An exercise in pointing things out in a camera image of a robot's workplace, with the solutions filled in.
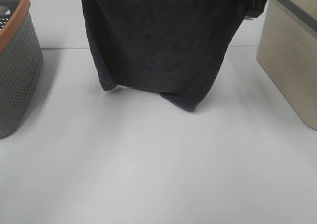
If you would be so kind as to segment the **dark navy towel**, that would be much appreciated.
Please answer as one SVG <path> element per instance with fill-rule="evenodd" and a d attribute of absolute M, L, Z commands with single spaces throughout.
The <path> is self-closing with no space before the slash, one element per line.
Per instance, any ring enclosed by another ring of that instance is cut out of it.
<path fill-rule="evenodd" d="M 103 90 L 158 92 L 194 111 L 212 88 L 249 0 L 81 0 Z"/>

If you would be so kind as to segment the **beige bin grey rim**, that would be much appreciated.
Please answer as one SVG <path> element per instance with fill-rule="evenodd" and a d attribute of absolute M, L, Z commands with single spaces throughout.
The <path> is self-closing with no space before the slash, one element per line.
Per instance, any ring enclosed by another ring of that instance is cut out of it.
<path fill-rule="evenodd" d="M 257 61 L 310 128 L 317 127 L 317 0 L 269 0 Z"/>

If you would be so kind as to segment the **grey perforated basket orange rim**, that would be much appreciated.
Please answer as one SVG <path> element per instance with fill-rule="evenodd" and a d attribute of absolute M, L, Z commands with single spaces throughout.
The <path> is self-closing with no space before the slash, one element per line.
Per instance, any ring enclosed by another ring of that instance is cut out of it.
<path fill-rule="evenodd" d="M 38 84 L 43 65 L 29 0 L 0 0 L 0 136 L 19 126 Z"/>

